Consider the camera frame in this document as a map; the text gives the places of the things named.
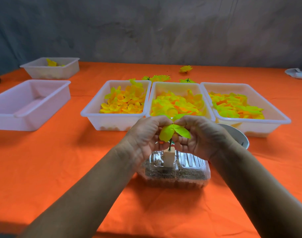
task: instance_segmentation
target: forearm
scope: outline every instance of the forearm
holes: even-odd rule
[[[135,173],[137,164],[129,156],[122,148],[111,149],[20,237],[92,237]]]
[[[302,204],[248,151],[234,145],[211,163],[261,237],[302,237]]]

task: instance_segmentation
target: wooden block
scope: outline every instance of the wooden block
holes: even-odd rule
[[[173,167],[175,161],[175,148],[171,147],[171,150],[167,148],[163,152],[163,166],[164,167]]]

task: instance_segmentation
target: person's left hand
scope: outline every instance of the person's left hand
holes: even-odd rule
[[[141,118],[132,128],[129,129],[123,140],[119,143],[121,146],[127,146],[137,162],[142,162],[149,158],[152,151],[165,150],[169,143],[160,143],[159,134],[161,127],[172,124],[172,120],[166,116],[154,116]]]

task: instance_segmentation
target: person's right hand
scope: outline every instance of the person's right hand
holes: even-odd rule
[[[210,160],[219,150],[227,150],[237,144],[223,127],[203,116],[185,115],[174,124],[185,126],[191,133],[191,139],[174,134],[175,149],[204,160]]]

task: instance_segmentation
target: hand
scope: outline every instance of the hand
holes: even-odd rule
[[[133,156],[141,163],[149,158],[152,151],[165,150],[169,147],[168,142],[162,144],[159,142],[159,134],[161,127],[172,123],[166,116],[141,118],[129,129],[120,143],[134,152]]]
[[[185,115],[174,124],[185,126],[191,133],[191,139],[174,134],[175,149],[204,160],[210,160],[220,149],[228,149],[237,143],[223,127],[203,116]]]

